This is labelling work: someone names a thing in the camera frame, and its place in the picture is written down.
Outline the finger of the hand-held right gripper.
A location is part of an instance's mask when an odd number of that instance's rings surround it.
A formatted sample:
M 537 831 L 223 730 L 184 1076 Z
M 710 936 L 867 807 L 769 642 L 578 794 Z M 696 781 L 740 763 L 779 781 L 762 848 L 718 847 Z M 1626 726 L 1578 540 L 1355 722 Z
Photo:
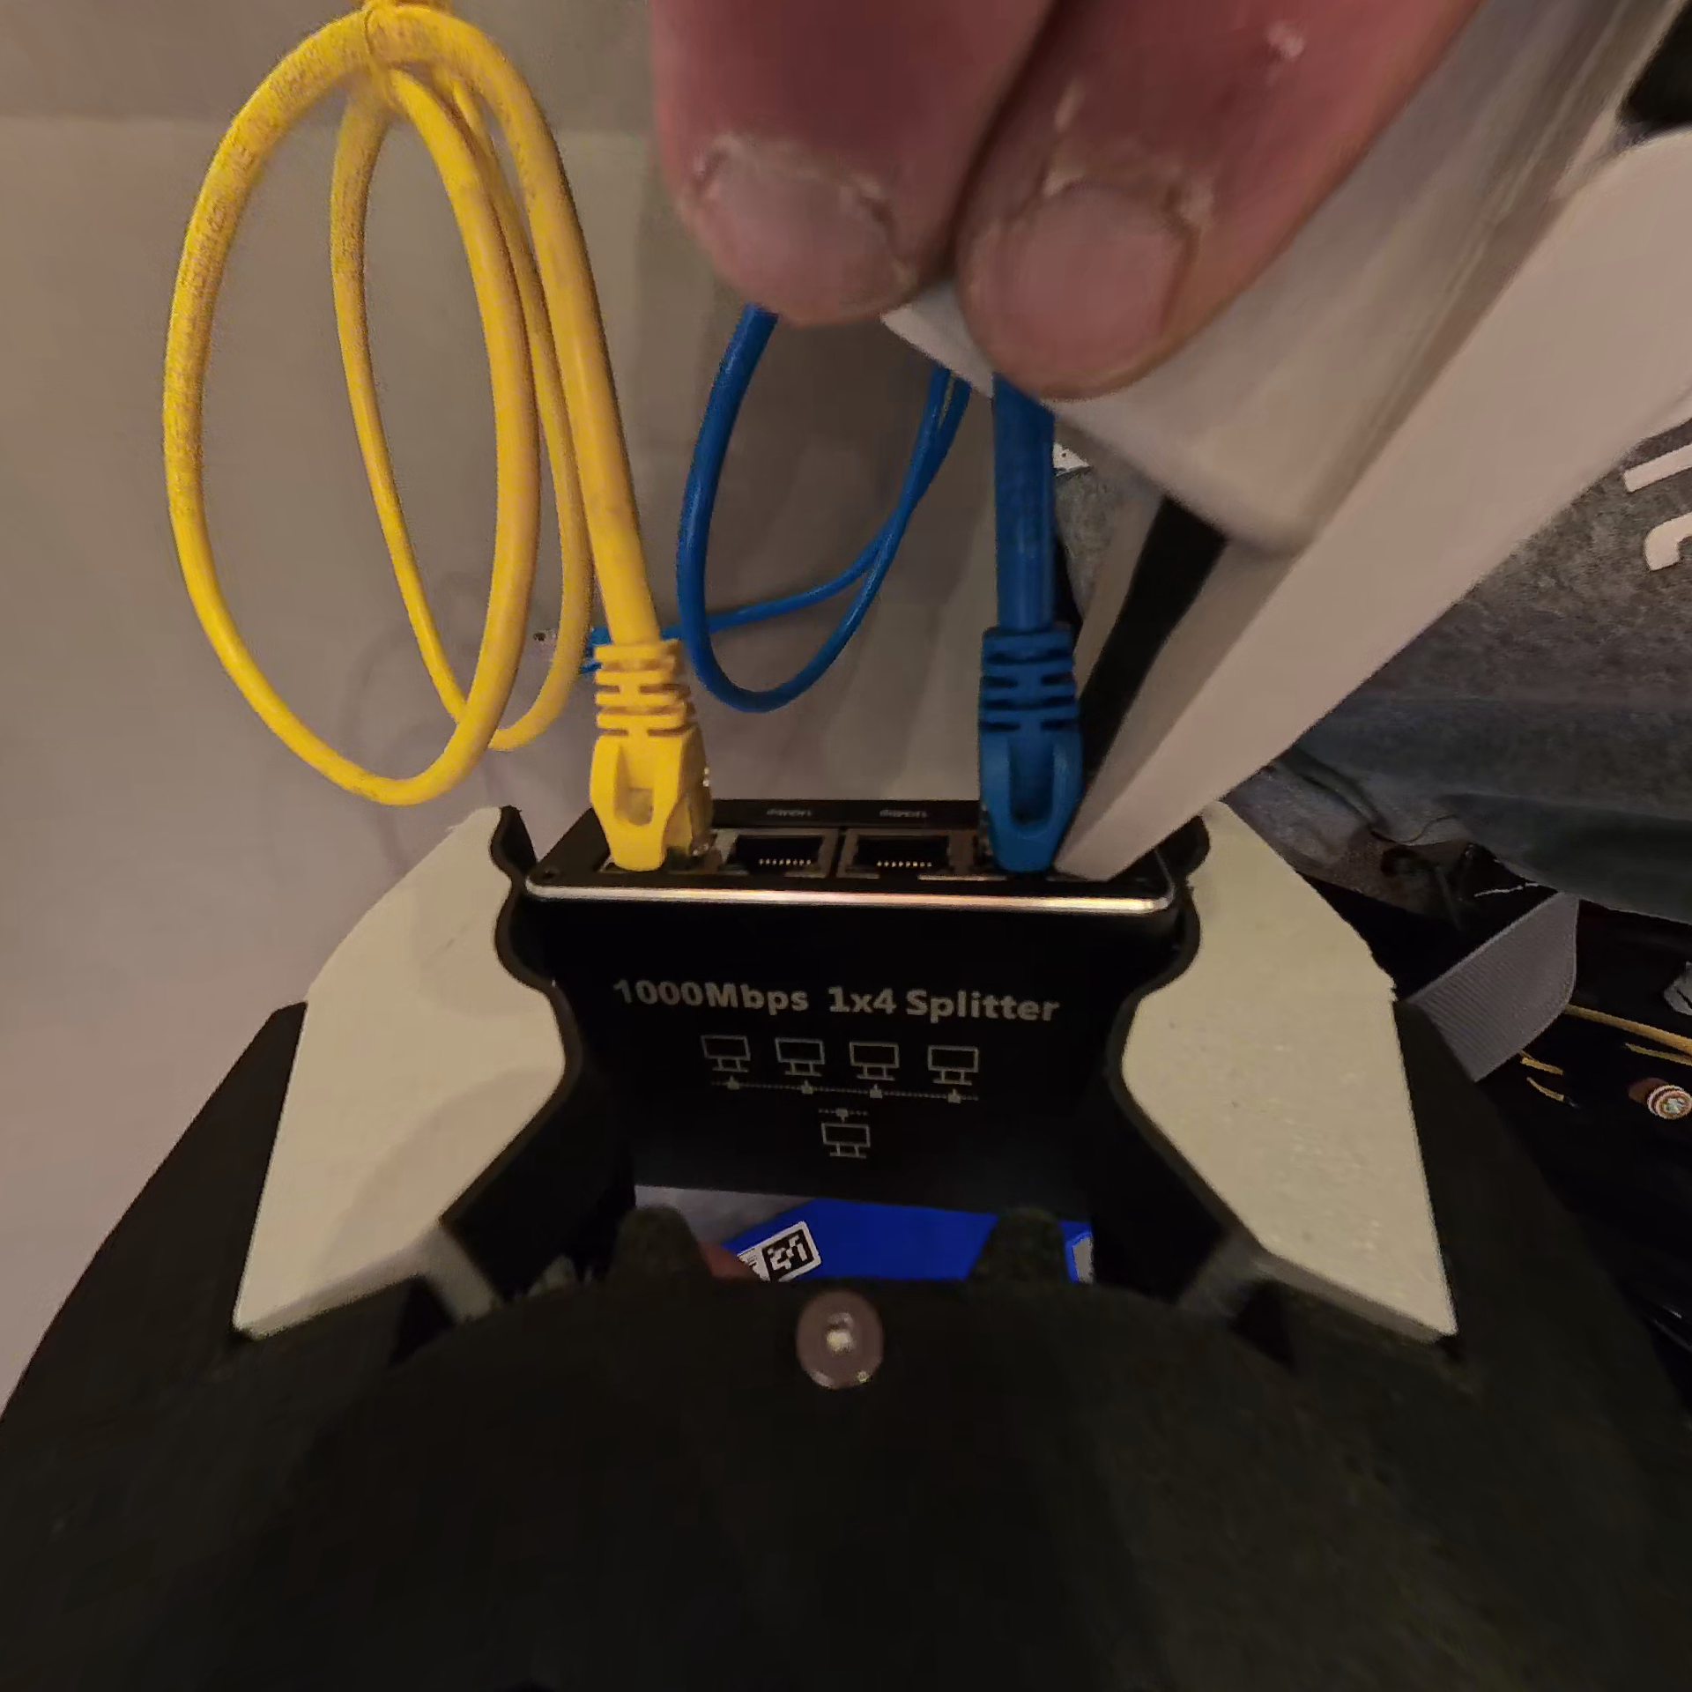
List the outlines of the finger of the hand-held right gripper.
M 1064 874 L 1150 853 L 1689 419 L 1689 148 L 1640 142 L 1568 197 L 1302 550 L 1124 513 L 1082 599 L 1096 768 Z

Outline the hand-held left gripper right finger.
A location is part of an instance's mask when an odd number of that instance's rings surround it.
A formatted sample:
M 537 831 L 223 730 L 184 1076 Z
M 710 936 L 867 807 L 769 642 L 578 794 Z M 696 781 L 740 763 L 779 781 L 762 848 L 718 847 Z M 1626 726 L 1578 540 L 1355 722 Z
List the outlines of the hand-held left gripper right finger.
M 1219 1219 L 1176 1306 L 1280 1284 L 1406 1339 L 1457 1329 L 1396 998 L 1367 942 L 1233 809 L 1191 878 L 1193 961 L 1135 1010 L 1120 1076 Z

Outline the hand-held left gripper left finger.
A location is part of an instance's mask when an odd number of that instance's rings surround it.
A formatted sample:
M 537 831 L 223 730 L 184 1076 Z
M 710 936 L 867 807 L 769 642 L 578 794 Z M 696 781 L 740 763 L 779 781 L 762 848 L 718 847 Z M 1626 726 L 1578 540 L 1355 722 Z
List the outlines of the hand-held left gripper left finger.
M 279 1336 L 422 1281 L 453 1322 L 598 1262 L 628 1164 L 603 1072 L 521 936 L 537 855 L 478 809 L 309 988 L 237 1298 Z

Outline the blue plastic bin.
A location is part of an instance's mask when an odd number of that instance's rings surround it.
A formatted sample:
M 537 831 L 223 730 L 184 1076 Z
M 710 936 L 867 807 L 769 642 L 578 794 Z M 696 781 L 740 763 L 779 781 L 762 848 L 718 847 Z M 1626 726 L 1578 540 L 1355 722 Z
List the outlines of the blue plastic bin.
M 997 1225 L 957 1212 L 851 1198 L 805 1198 L 726 1241 L 760 1281 L 813 1277 L 967 1279 Z

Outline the black ethernet splitter box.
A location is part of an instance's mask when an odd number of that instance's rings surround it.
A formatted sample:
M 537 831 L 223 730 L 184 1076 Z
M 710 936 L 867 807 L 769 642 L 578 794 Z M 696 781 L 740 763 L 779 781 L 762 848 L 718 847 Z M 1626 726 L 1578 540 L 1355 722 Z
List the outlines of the black ethernet splitter box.
M 1187 904 L 1160 853 L 1013 874 L 964 799 L 729 799 L 643 874 L 585 814 L 514 947 L 643 1186 L 1088 1216 L 1135 1164 L 1114 1069 Z

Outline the person's right hand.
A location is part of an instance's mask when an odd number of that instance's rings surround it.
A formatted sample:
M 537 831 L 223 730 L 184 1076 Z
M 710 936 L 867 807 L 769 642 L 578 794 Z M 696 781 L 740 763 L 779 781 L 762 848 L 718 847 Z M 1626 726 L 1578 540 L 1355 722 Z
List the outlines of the person's right hand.
M 655 3 L 678 215 L 747 303 L 950 280 L 1020 388 L 1106 394 L 1286 252 L 1473 3 Z

